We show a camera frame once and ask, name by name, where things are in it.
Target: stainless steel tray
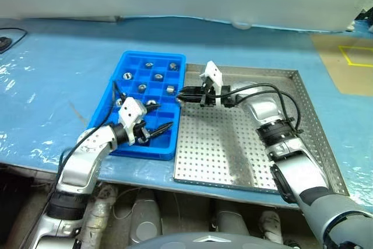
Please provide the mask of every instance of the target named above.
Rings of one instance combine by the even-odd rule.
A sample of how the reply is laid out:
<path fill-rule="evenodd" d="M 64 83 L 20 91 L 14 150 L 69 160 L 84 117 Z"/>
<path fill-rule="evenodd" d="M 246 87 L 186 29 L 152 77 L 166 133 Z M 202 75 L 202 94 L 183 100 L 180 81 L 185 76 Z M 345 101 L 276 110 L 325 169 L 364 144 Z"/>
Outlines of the stainless steel tray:
<path fill-rule="evenodd" d="M 185 86 L 201 85 L 202 65 L 188 64 Z M 220 67 L 224 84 L 267 82 L 290 93 L 297 101 L 304 130 L 302 138 L 325 171 L 335 192 L 348 194 L 333 152 L 316 116 L 298 71 Z M 295 107 L 285 97 L 289 116 Z M 186 104 L 181 110 L 174 179 L 188 184 L 277 192 L 270 161 L 250 118 L 239 108 L 201 108 Z"/>

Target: floor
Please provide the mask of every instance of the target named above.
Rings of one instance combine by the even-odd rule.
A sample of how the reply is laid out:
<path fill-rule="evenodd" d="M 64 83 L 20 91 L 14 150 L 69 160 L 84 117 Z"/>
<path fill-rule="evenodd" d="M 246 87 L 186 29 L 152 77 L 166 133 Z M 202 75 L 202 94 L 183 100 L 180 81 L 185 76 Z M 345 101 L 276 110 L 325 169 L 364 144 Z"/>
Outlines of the floor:
<path fill-rule="evenodd" d="M 47 196 L 48 185 L 34 184 L 34 186 L 33 192 L 19 213 L 7 244 L 0 247 L 1 249 L 18 248 L 27 229 L 40 211 Z M 129 188 L 131 187 L 119 185 L 118 193 Z M 165 191 L 154 191 L 154 193 L 162 216 L 163 234 L 209 231 L 212 219 L 211 213 L 213 213 L 213 199 Z M 115 204 L 117 217 L 126 216 L 131 211 L 136 194 L 136 191 L 128 192 L 117 200 Z M 274 210 L 274 208 L 250 204 L 235 204 L 244 217 L 251 235 L 261 237 L 261 232 L 258 228 L 258 219 L 264 210 Z M 303 249 L 320 248 L 299 211 L 287 209 L 275 210 L 281 218 L 284 240 L 295 240 Z M 116 219 L 111 213 L 107 228 L 101 239 L 100 248 L 125 248 L 128 244 L 130 222 L 131 216 L 125 219 Z"/>

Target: small metal part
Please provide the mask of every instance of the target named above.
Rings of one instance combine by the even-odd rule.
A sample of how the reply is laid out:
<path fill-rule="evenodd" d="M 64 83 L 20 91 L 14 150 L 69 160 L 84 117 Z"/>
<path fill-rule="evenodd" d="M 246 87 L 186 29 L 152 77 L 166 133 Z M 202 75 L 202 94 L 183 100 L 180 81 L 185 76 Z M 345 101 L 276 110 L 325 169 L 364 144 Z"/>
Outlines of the small metal part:
<path fill-rule="evenodd" d="M 133 75 L 130 72 L 126 72 L 123 74 L 123 79 L 125 80 L 132 80 L 132 78 L 133 78 Z"/>
<path fill-rule="evenodd" d="M 152 63 L 152 62 L 147 62 L 147 63 L 145 63 L 145 68 L 152 68 L 153 67 L 153 65 L 154 65 L 154 63 Z"/>
<path fill-rule="evenodd" d="M 142 131 L 144 137 L 143 138 L 138 138 L 138 142 L 140 144 L 147 143 L 149 141 L 149 138 L 150 138 L 150 133 L 149 133 L 149 131 L 147 131 L 146 128 L 141 128 L 141 131 Z"/>
<path fill-rule="evenodd" d="M 122 99 L 117 99 L 117 100 L 115 101 L 115 105 L 116 105 L 116 106 L 122 106 L 122 104 L 123 104 Z"/>
<path fill-rule="evenodd" d="M 156 81 L 161 82 L 161 81 L 163 80 L 163 75 L 162 75 L 162 74 L 155 74 L 155 75 L 154 75 L 154 79 L 155 79 Z"/>
<path fill-rule="evenodd" d="M 185 101 L 183 101 L 183 100 L 181 100 L 179 98 L 176 98 L 176 101 L 179 103 L 180 107 L 182 107 L 182 108 L 185 107 L 185 104 L 186 104 Z"/>
<path fill-rule="evenodd" d="M 150 99 L 146 102 L 146 105 L 153 105 L 153 104 L 157 104 L 157 102 L 154 99 Z"/>
<path fill-rule="evenodd" d="M 170 70 L 178 71 L 179 67 L 175 62 L 170 63 Z"/>
<path fill-rule="evenodd" d="M 174 86 L 170 86 L 170 85 L 168 85 L 168 86 L 167 86 L 167 89 L 166 89 L 166 92 L 167 92 L 168 94 L 174 94 L 174 92 L 175 92 L 175 87 L 174 87 Z"/>
<path fill-rule="evenodd" d="M 144 93 L 146 90 L 146 85 L 145 84 L 141 84 L 138 86 L 138 92 L 139 93 Z"/>

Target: black cable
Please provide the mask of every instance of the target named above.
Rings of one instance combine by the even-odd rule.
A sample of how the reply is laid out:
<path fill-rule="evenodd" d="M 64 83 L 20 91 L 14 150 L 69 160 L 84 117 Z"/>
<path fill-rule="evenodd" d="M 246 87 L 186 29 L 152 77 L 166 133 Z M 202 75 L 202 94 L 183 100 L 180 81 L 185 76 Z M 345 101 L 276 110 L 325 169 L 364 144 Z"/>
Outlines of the black cable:
<path fill-rule="evenodd" d="M 206 95 L 208 97 L 210 97 L 211 99 L 218 99 L 218 98 L 222 98 L 222 97 L 227 97 L 227 96 L 230 96 L 234 93 L 239 93 L 243 90 L 248 90 L 248 89 L 253 89 L 255 87 L 271 87 L 272 89 L 274 89 L 277 93 L 277 95 L 279 96 L 279 99 L 280 99 L 280 103 L 281 103 L 281 107 L 282 107 L 282 110 L 283 110 L 283 114 L 285 116 L 285 119 L 289 119 L 288 115 L 287 115 L 287 111 L 286 111 L 286 107 L 285 107 L 285 102 L 284 102 L 284 98 L 279 90 L 278 87 L 276 87 L 275 85 L 273 84 L 270 84 L 270 83 L 257 83 L 257 84 L 253 84 L 253 85 L 248 85 L 248 86 L 244 86 L 244 87 L 240 87 L 238 89 L 235 89 L 235 90 L 232 90 L 228 93 L 225 93 L 225 94 L 220 94 L 220 95 L 213 95 L 213 94 L 210 94 L 210 93 L 207 93 Z"/>
<path fill-rule="evenodd" d="M 265 94 L 265 93 L 277 93 L 277 91 L 275 90 L 264 90 L 262 92 L 257 92 L 257 93 L 253 93 L 253 94 L 249 94 L 247 96 L 244 96 L 242 99 L 240 99 L 239 101 L 236 102 L 235 105 L 238 105 L 240 104 L 241 102 L 243 102 L 244 100 L 250 98 L 250 97 L 253 97 L 253 96 L 258 96 L 260 94 Z M 295 101 L 294 97 L 291 96 L 290 94 L 286 93 L 286 92 L 283 92 L 283 91 L 280 91 L 280 93 L 284 96 L 287 96 L 294 104 L 294 107 L 295 109 L 297 110 L 297 122 L 295 124 L 295 129 L 298 130 L 299 129 L 299 125 L 301 124 L 301 111 L 299 109 L 299 106 L 297 104 L 297 102 Z"/>
<path fill-rule="evenodd" d="M 22 39 L 24 39 L 24 37 L 29 33 L 27 30 L 21 29 L 19 27 L 0 27 L 0 30 L 20 30 L 20 31 L 23 31 L 23 35 L 21 37 L 19 37 L 15 42 L 13 42 L 11 45 L 9 45 L 5 50 L 0 51 L 0 55 L 3 54 L 3 53 L 5 53 L 7 50 L 9 50 L 10 48 L 12 48 L 19 41 L 21 41 Z"/>
<path fill-rule="evenodd" d="M 38 215 L 38 218 L 35 219 L 35 221 L 33 222 L 32 226 L 30 227 L 28 233 L 25 235 L 25 238 L 23 239 L 21 245 L 19 248 L 23 248 L 24 245 L 26 244 L 26 241 L 29 239 L 30 237 L 30 234 L 31 232 L 34 230 L 35 226 L 39 223 L 40 221 L 40 218 L 41 216 L 43 215 L 43 213 L 47 210 L 47 207 L 48 207 L 48 204 L 49 204 L 49 201 L 51 200 L 51 197 L 52 197 L 52 194 L 55 192 L 56 190 L 56 186 L 58 184 L 58 181 L 59 181 L 59 178 L 61 177 L 61 174 L 62 174 L 62 171 L 64 170 L 64 167 L 67 163 L 67 161 L 70 159 L 70 157 L 72 156 L 72 154 L 75 152 L 75 150 L 88 138 L 90 137 L 91 135 L 93 135 L 100 127 L 102 127 L 106 122 L 107 120 L 109 119 L 109 116 L 112 112 L 112 109 L 114 107 L 114 99 L 115 99 L 115 91 L 119 91 L 118 89 L 118 85 L 116 84 L 115 81 L 112 82 L 112 92 L 113 92 L 113 98 L 111 100 L 111 106 L 110 106 L 110 109 L 108 111 L 108 113 L 106 114 L 105 118 L 102 120 L 101 123 L 99 123 L 99 125 L 97 127 L 95 127 L 93 130 L 91 130 L 86 136 L 84 136 L 73 148 L 66 148 L 65 150 L 62 151 L 61 155 L 59 156 L 59 161 L 58 161 L 58 168 L 57 168 L 57 174 L 56 174 L 56 180 L 55 180 L 55 183 L 53 184 L 48 196 L 47 196 L 47 200 L 45 202 L 45 205 L 42 209 L 42 211 L 39 213 Z M 70 152 L 68 153 L 68 155 L 64 158 L 64 155 L 65 153 L 70 150 Z"/>
<path fill-rule="evenodd" d="M 117 91 L 119 93 L 119 96 L 121 98 L 121 100 L 124 102 L 125 99 L 126 99 L 126 94 L 123 93 L 122 91 L 120 91 L 119 87 L 118 87 L 118 84 L 116 81 L 113 81 L 112 82 L 112 86 L 113 86 L 113 91 L 112 91 L 112 99 L 114 100 L 115 99 L 115 91 Z"/>
<path fill-rule="evenodd" d="M 70 152 L 68 153 L 68 155 L 66 156 L 66 158 L 62 161 L 63 157 L 64 157 L 64 153 L 66 151 L 66 149 L 61 153 L 60 157 L 59 157 L 59 165 L 58 165 L 58 171 L 57 171 L 57 175 L 56 175 L 56 183 L 58 183 L 58 180 L 61 176 L 61 173 L 64 169 L 64 167 L 66 166 L 66 163 L 67 161 L 70 159 L 70 157 L 72 156 L 72 154 L 74 154 L 75 150 L 88 138 L 90 137 L 91 135 L 93 135 L 99 128 L 101 128 L 106 122 L 107 120 L 109 119 L 109 116 L 112 112 L 112 108 L 114 107 L 114 103 L 115 103 L 115 91 L 119 91 L 119 88 L 118 88 L 118 85 L 115 81 L 112 82 L 112 100 L 111 100 L 111 105 L 110 105 L 110 109 L 108 111 L 108 113 L 106 114 L 105 118 L 102 120 L 101 123 L 99 123 L 98 126 L 96 126 L 93 130 L 91 130 L 88 134 L 86 134 L 71 150 Z"/>

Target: black cable on table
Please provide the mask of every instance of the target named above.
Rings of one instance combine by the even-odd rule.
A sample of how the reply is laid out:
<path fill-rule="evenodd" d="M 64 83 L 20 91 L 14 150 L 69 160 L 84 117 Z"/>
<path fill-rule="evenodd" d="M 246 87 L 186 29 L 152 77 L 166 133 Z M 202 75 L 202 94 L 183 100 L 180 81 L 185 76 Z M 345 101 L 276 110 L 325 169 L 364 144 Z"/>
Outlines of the black cable on table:
<path fill-rule="evenodd" d="M 5 53 L 7 50 L 9 50 L 10 48 L 12 48 L 19 41 L 21 41 L 22 39 L 24 39 L 24 37 L 29 33 L 27 30 L 21 29 L 19 27 L 0 27 L 0 30 L 20 30 L 20 31 L 23 31 L 23 34 L 22 34 L 21 37 L 19 37 L 16 41 L 14 41 L 11 45 L 9 45 L 5 50 L 0 51 L 0 55 L 3 54 L 3 53 Z"/>
<path fill-rule="evenodd" d="M 253 94 L 249 94 L 247 96 L 244 96 L 243 98 L 241 98 L 239 101 L 236 102 L 236 106 L 239 105 L 241 102 L 243 102 L 244 100 L 250 98 L 250 97 L 253 97 L 253 96 L 258 96 L 260 94 L 265 94 L 265 93 L 277 93 L 277 91 L 275 90 L 264 90 L 262 92 L 257 92 L 257 93 L 253 93 Z M 299 106 L 297 104 L 297 102 L 295 101 L 294 97 L 291 96 L 290 94 L 286 93 L 286 92 L 283 92 L 283 91 L 280 91 L 280 93 L 286 97 L 288 97 L 294 104 L 294 107 L 295 109 L 297 110 L 297 122 L 295 124 L 295 129 L 298 130 L 299 129 L 299 125 L 301 123 L 301 111 L 299 109 Z"/>

